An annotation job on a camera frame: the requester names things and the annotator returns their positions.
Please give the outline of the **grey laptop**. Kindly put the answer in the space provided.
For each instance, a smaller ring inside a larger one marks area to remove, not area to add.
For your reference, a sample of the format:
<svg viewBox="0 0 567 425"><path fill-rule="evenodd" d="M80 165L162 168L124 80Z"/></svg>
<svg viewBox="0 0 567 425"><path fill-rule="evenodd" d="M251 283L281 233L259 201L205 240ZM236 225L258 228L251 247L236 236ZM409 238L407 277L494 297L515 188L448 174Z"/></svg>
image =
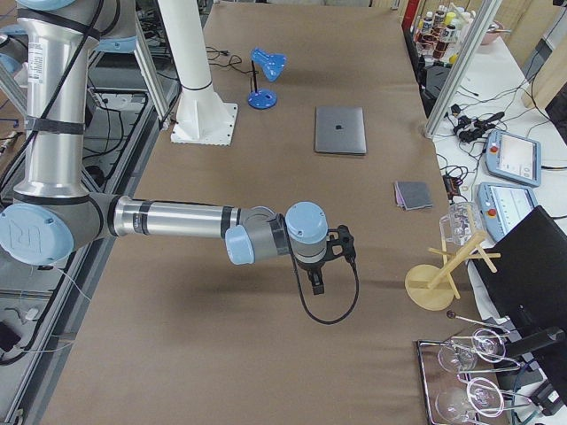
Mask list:
<svg viewBox="0 0 567 425"><path fill-rule="evenodd" d="M362 156L367 154L363 110L360 106L315 108L315 152Z"/></svg>

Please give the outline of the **wooden cup stand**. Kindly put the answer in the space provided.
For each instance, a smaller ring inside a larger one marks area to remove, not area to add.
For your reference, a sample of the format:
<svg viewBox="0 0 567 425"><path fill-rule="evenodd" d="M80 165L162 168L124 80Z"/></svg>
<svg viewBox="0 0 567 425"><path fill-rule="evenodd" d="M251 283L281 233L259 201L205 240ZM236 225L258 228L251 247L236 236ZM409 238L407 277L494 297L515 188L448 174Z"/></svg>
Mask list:
<svg viewBox="0 0 567 425"><path fill-rule="evenodd" d="M429 311L441 311L449 307L455 298L461 297L451 273L466 259L482 259L494 274L498 271L493 263L500 253L487 253L481 243L488 234L484 230L475 232L456 252L444 253L448 260L443 267L422 264L412 267L406 274L405 289L411 300Z"/></svg>

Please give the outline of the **folded grey cloth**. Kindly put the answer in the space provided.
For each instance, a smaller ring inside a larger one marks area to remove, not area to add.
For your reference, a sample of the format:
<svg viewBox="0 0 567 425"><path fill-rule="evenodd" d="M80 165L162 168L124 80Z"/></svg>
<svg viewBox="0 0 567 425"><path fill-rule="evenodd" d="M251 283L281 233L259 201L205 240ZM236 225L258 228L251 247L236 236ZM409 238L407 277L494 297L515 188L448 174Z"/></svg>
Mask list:
<svg viewBox="0 0 567 425"><path fill-rule="evenodd" d="M398 207L406 211L433 207L431 193L426 182L396 181L393 187Z"/></svg>

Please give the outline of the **clear glass mug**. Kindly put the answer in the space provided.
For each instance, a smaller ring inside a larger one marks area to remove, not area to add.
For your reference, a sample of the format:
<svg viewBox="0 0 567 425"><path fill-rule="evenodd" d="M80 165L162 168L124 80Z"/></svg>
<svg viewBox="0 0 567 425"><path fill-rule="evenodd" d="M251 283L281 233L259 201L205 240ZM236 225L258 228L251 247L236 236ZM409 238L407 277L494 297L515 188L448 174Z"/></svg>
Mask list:
<svg viewBox="0 0 567 425"><path fill-rule="evenodd" d="M458 246L465 245L478 231L484 231L478 206L472 202L460 202L449 206L448 213L439 219L441 241Z"/></svg>

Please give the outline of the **wine glass far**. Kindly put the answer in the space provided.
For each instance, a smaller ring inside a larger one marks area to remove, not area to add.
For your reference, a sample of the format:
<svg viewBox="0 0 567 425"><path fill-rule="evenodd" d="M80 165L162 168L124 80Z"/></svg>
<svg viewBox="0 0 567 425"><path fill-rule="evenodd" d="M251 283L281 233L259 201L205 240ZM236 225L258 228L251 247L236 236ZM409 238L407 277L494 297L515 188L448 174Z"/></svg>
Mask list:
<svg viewBox="0 0 567 425"><path fill-rule="evenodd" d="M498 365L504 372L518 370L522 364L507 356L505 339L489 328L478 328L471 336L451 336L441 343L438 362L450 373L484 373L478 362Z"/></svg>

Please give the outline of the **wine glass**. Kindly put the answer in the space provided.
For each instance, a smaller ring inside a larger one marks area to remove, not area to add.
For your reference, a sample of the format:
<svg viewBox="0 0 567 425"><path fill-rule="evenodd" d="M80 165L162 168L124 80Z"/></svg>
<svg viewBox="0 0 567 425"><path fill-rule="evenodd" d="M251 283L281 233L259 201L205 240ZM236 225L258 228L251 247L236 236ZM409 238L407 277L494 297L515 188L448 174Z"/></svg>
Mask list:
<svg viewBox="0 0 567 425"><path fill-rule="evenodd" d="M533 406L528 397L501 390L484 377L459 383L460 387L443 390L435 397L435 411L448 424L486 424L505 412Z"/></svg>
<svg viewBox="0 0 567 425"><path fill-rule="evenodd" d="M471 336L451 336L441 343L438 362L450 373L484 373L478 362L498 365L504 372L518 370L522 364L507 356L505 339L489 328L478 328Z"/></svg>

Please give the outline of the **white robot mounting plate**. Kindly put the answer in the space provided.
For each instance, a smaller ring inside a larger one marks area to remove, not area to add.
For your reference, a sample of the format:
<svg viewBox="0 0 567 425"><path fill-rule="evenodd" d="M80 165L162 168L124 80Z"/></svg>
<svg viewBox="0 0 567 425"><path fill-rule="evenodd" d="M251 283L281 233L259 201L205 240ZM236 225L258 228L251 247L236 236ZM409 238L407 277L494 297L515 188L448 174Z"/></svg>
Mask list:
<svg viewBox="0 0 567 425"><path fill-rule="evenodd" d="M199 102L180 103L170 136L172 143L229 146L232 141L238 105L223 103L211 111Z"/></svg>

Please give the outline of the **near blue teach pendant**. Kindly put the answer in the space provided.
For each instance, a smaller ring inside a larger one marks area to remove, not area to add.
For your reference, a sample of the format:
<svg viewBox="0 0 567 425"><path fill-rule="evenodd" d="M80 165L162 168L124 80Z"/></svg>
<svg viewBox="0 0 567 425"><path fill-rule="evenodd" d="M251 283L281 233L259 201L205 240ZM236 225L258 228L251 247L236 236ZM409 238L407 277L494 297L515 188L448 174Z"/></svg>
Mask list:
<svg viewBox="0 0 567 425"><path fill-rule="evenodd" d="M482 182L478 208L490 237L499 242L538 205L531 188L516 184Z"/></svg>

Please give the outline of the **blue teach pendant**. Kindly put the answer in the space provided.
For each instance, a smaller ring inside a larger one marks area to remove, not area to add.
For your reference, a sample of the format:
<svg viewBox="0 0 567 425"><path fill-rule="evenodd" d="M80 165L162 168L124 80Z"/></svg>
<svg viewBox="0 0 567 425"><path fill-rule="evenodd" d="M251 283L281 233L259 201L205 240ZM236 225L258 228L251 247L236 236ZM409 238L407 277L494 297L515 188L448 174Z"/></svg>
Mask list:
<svg viewBox="0 0 567 425"><path fill-rule="evenodd" d="M489 174L530 187L541 185L541 144L535 140L494 130L486 141Z"/></svg>
<svg viewBox="0 0 567 425"><path fill-rule="evenodd" d="M478 208L490 237L499 242L538 205L531 188L516 184L482 182Z"/></svg>

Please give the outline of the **wine glass near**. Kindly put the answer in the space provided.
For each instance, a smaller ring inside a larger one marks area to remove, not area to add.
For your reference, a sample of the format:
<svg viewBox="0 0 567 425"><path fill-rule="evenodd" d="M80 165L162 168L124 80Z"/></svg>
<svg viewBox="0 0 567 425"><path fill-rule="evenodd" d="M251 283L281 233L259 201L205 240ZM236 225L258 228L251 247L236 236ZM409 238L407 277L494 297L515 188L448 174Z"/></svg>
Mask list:
<svg viewBox="0 0 567 425"><path fill-rule="evenodd" d="M484 377L459 383L460 387L443 390L435 397L435 411L448 424L486 424L505 412L533 406L528 397L501 390Z"/></svg>

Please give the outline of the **black office chair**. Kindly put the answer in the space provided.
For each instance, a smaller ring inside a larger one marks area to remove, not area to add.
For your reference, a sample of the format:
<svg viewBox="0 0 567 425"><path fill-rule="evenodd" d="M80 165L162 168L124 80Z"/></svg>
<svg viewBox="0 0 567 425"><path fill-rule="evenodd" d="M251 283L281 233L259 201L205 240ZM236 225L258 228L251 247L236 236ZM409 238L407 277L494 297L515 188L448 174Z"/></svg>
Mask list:
<svg viewBox="0 0 567 425"><path fill-rule="evenodd" d="M509 317L520 339L512 358L532 353L562 401L566 400L566 341L545 332L566 330L566 234L538 205L487 250L501 256L491 272L482 259L471 263L500 317Z"/></svg>

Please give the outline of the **blue desk lamp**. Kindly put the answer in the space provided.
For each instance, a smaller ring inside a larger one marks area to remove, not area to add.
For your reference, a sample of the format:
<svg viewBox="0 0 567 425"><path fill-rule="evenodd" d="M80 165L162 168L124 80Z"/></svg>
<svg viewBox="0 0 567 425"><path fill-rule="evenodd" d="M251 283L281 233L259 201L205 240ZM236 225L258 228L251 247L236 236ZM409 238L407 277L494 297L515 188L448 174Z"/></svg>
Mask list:
<svg viewBox="0 0 567 425"><path fill-rule="evenodd" d="M269 82L276 81L283 72L287 57L282 53L269 53L259 47L251 51L252 65L252 89L248 95L248 104L256 110L267 110L276 105L278 96L271 89L258 87L256 66L260 67L261 73Z"/></svg>

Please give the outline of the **far blue teach pendant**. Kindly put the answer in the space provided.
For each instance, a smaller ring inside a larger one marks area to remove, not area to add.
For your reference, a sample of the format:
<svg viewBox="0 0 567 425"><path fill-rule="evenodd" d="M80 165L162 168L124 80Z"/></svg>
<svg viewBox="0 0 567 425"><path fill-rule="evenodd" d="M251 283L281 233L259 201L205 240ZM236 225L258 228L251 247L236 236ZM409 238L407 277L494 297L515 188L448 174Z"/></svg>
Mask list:
<svg viewBox="0 0 567 425"><path fill-rule="evenodd" d="M541 144L535 140L494 130L486 141L489 174L530 187L541 185Z"/></svg>

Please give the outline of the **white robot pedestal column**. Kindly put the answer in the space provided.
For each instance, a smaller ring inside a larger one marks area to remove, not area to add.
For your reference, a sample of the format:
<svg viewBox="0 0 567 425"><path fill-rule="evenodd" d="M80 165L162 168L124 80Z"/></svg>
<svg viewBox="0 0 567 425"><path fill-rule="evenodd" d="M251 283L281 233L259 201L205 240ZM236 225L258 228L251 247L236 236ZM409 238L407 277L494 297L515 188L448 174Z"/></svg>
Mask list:
<svg viewBox="0 0 567 425"><path fill-rule="evenodd" d="M161 0L159 11L182 85L179 104L199 102L211 111L222 101L214 91L197 3Z"/></svg>

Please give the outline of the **aluminium frame post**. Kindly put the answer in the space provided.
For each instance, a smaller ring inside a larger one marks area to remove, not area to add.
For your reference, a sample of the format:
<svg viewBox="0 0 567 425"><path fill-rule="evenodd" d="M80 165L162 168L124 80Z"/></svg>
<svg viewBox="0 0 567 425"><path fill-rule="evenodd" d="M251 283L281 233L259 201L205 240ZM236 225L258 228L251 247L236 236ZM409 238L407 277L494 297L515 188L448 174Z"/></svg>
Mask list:
<svg viewBox="0 0 567 425"><path fill-rule="evenodd" d="M474 58L482 39L501 6L502 0L484 0L478 10L476 18L470 24L470 29L464 39L460 54L456 63L451 68L449 75L439 93L431 114L424 125L423 134L428 139L433 139L439 125L447 113L454 95L461 85L467 70Z"/></svg>

